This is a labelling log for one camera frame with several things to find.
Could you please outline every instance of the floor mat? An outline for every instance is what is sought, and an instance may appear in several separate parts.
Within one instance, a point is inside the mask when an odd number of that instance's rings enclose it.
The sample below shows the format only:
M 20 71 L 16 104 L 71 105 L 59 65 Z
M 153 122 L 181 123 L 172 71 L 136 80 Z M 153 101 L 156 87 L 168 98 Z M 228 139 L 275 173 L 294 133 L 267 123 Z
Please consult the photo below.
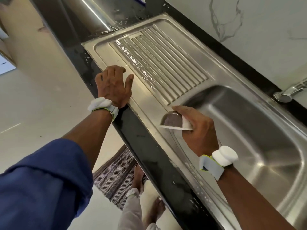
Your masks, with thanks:
M 118 208 L 123 210 L 131 189 L 136 160 L 126 146 L 94 173 L 94 185 Z

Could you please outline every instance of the black granite countertop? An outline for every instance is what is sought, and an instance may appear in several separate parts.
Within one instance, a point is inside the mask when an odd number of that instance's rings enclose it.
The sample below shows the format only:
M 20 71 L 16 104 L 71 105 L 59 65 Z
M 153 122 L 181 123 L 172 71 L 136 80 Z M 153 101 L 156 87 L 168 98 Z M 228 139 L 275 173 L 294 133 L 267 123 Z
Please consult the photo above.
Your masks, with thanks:
M 52 31 L 94 97 L 97 97 L 94 78 L 100 69 L 81 43 L 164 12 L 268 96 L 272 97 L 274 92 L 280 91 L 272 82 L 164 0 L 145 0 L 145 6 L 135 0 L 96 1 L 102 7 L 103 14 L 98 16 L 99 18 L 96 16 L 91 19 L 84 14 L 84 7 L 86 5 L 87 8 L 91 7 L 91 3 L 87 3 L 87 0 L 31 0 L 45 25 Z M 307 111 L 304 107 L 296 101 L 283 104 L 283 107 L 307 125 L 307 118 L 305 118 Z M 201 204 L 180 172 L 173 167 L 166 153 L 128 106 L 120 109 L 113 125 L 183 229 L 204 226 L 207 229 L 220 229 L 220 225 Z

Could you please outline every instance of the beige pants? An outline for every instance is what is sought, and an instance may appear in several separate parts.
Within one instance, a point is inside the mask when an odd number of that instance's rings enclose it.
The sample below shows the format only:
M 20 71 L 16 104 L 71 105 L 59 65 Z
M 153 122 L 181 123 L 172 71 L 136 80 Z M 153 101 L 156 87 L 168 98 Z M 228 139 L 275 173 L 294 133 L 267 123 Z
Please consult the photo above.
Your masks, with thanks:
M 142 223 L 142 209 L 140 195 L 137 188 L 127 193 L 127 201 L 119 220 L 118 230 L 144 230 Z M 155 223 L 151 223 L 146 230 L 160 230 Z

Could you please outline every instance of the blue sleeve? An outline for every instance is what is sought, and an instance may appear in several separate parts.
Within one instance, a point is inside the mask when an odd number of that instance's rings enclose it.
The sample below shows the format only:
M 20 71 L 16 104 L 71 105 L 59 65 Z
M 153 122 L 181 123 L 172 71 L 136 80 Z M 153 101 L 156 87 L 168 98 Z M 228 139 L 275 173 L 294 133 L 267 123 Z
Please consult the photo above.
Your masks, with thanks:
M 93 194 L 82 149 L 56 139 L 0 175 L 0 229 L 67 229 Z

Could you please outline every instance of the chrome faucet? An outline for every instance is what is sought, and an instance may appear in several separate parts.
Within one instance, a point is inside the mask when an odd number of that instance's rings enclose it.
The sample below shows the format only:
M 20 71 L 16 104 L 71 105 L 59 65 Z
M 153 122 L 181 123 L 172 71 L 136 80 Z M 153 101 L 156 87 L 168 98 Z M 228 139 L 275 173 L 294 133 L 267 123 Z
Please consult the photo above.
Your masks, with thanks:
M 298 94 L 299 92 L 305 90 L 307 88 L 307 78 L 300 81 L 299 83 L 283 90 L 281 92 L 274 93 L 274 98 L 279 102 L 290 102 L 293 100 L 293 97 Z

